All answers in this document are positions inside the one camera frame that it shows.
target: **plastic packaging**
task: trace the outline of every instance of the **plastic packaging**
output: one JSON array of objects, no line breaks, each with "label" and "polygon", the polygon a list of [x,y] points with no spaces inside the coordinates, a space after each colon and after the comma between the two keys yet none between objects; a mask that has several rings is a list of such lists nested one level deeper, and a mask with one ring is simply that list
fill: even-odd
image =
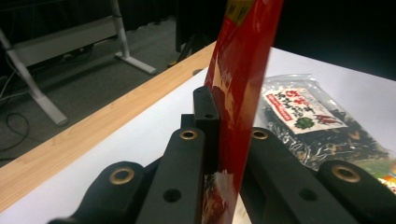
[{"label": "plastic packaging", "polygon": [[268,77],[259,116],[305,166],[389,159],[388,152],[309,75]]}]

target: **floor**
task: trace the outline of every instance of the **floor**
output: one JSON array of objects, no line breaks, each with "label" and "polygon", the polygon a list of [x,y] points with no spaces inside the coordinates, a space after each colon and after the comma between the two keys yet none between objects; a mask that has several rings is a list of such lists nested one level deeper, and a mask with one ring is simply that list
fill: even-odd
[{"label": "floor", "polygon": [[[128,32],[127,38],[131,56],[157,68],[157,74],[179,55],[173,18]],[[76,57],[31,69],[40,89],[68,117],[62,127],[43,113],[27,94],[26,85],[14,76],[3,97],[22,95],[11,97],[6,104],[0,101],[0,167],[155,76],[115,59],[118,51],[117,39],[109,39]],[[5,82],[0,79],[0,86]]]}]

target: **red plastic wrapper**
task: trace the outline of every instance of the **red plastic wrapper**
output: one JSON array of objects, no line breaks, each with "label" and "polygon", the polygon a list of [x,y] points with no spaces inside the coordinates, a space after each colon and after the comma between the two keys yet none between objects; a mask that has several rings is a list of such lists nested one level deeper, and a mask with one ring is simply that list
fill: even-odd
[{"label": "red plastic wrapper", "polygon": [[283,1],[229,0],[205,85],[220,115],[219,170],[205,178],[203,223],[231,223]]}]

